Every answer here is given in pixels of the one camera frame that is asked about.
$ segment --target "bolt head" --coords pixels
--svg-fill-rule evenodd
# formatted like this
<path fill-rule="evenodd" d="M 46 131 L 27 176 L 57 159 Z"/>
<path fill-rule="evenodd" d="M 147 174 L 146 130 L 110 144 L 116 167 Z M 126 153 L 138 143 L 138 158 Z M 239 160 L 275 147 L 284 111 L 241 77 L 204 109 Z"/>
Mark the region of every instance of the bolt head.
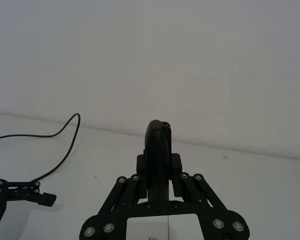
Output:
<path fill-rule="evenodd" d="M 95 234 L 96 229 L 93 226 L 88 226 L 84 232 L 83 235 L 85 235 L 86 237 L 91 237 L 93 234 Z"/>
<path fill-rule="evenodd" d="M 151 204 L 150 202 L 147 202 L 147 203 L 145 204 L 145 208 L 146 208 L 146 209 L 152 208 L 152 204 Z"/>
<path fill-rule="evenodd" d="M 232 240 L 231 236 L 229 236 L 228 234 L 225 234 L 223 236 L 223 240 Z"/>
<path fill-rule="evenodd" d="M 118 179 L 118 182 L 119 183 L 124 183 L 126 181 L 126 179 L 124 178 L 124 177 L 120 177 L 119 179 Z"/>
<path fill-rule="evenodd" d="M 115 225 L 113 223 L 107 223 L 106 225 L 104 225 L 103 231 L 105 233 L 110 233 L 114 230 L 114 228 L 115 228 Z"/>
<path fill-rule="evenodd" d="M 172 207 L 175 208 L 175 209 L 177 209 L 179 207 L 179 203 L 173 202 L 172 203 Z"/>
<path fill-rule="evenodd" d="M 188 175 L 185 174 L 185 173 L 181 173 L 181 177 L 182 177 L 183 179 L 186 179 L 186 178 L 188 177 Z"/>
<path fill-rule="evenodd" d="M 195 175 L 194 178 L 197 179 L 197 180 L 201 180 L 201 179 L 202 179 L 202 176 L 200 176 L 200 175 Z"/>
<path fill-rule="evenodd" d="M 239 232 L 242 232 L 245 229 L 244 225 L 239 221 L 233 222 L 232 226 L 235 230 L 237 230 Z"/>
<path fill-rule="evenodd" d="M 217 229 L 223 229 L 225 227 L 225 224 L 224 224 L 224 222 L 221 219 L 215 219 L 215 220 L 213 220 L 213 225 Z"/>

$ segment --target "white wall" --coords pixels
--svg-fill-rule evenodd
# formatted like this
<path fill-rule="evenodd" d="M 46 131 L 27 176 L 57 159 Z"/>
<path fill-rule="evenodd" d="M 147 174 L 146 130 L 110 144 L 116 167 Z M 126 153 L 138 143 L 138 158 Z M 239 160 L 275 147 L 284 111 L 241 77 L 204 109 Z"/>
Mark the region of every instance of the white wall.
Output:
<path fill-rule="evenodd" d="M 0 112 L 300 159 L 300 0 L 0 1 Z"/>

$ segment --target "black cable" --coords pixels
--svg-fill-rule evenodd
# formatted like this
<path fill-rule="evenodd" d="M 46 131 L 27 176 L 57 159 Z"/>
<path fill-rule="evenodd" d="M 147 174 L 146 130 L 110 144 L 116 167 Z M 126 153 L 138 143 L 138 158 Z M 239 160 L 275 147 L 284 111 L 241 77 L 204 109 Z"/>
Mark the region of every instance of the black cable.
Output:
<path fill-rule="evenodd" d="M 57 135 L 59 135 L 60 133 L 62 133 L 62 131 L 68 126 L 68 124 L 71 122 L 71 120 L 77 116 L 78 117 L 78 122 L 77 122 L 77 125 L 76 125 L 76 128 L 75 128 L 75 132 L 74 132 L 74 135 L 73 135 L 73 138 L 72 138 L 72 141 L 71 141 L 71 144 L 70 144 L 70 147 L 68 149 L 68 151 L 66 152 L 65 156 L 63 157 L 63 159 L 61 160 L 61 162 L 59 162 L 59 164 L 57 166 L 55 166 L 52 170 L 48 171 L 47 173 L 43 174 L 42 176 L 39 176 L 35 179 L 33 179 L 31 182 L 36 182 L 36 181 L 39 181 L 41 179 L 44 179 L 45 177 L 49 176 L 50 174 L 52 174 L 55 170 L 57 170 L 63 163 L 64 161 L 67 159 L 67 157 L 69 156 L 74 144 L 75 144 L 75 141 L 76 141 L 76 138 L 77 138 L 77 134 L 78 134 L 78 131 L 79 131 L 79 127 L 80 127 L 80 122 L 81 122 L 81 116 L 79 113 L 75 113 L 72 115 L 72 117 L 70 117 L 70 119 L 66 122 L 66 124 L 61 128 L 60 131 L 58 131 L 57 133 L 55 134 L 51 134 L 51 135 L 36 135 L 36 134 L 11 134 L 11 135 L 4 135 L 4 136 L 0 136 L 0 139 L 4 139 L 4 138 L 10 138 L 10 137 L 36 137 L 36 138 L 52 138 L 52 137 L 55 137 Z"/>

